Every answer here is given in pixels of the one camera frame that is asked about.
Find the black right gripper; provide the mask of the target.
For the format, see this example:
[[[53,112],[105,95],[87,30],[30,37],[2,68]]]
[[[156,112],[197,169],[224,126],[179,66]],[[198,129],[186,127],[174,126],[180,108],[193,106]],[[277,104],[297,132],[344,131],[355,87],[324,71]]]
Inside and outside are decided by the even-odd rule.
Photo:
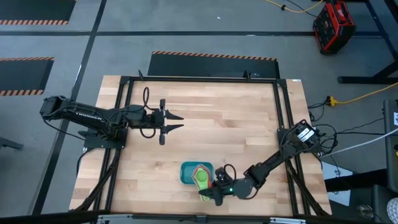
[[[202,200],[214,199],[216,206],[220,206],[223,203],[224,196],[234,194],[233,185],[236,181],[236,169],[233,166],[231,168],[234,173],[233,177],[227,173],[226,166],[215,170],[215,180],[211,183],[212,189],[198,191]]]

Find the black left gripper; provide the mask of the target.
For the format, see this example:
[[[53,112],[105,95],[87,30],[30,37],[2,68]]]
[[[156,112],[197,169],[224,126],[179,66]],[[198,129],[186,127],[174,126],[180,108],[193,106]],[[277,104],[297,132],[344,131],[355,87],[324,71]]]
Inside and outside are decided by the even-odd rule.
[[[174,129],[181,128],[183,124],[172,124],[165,126],[165,118],[169,120],[184,120],[183,117],[172,114],[169,110],[165,110],[165,99],[160,99],[159,108],[155,109],[150,115],[147,116],[149,119],[149,128],[153,129],[153,133],[150,136],[144,136],[145,138],[153,138],[158,129],[159,144],[163,146],[165,144],[165,135]]]

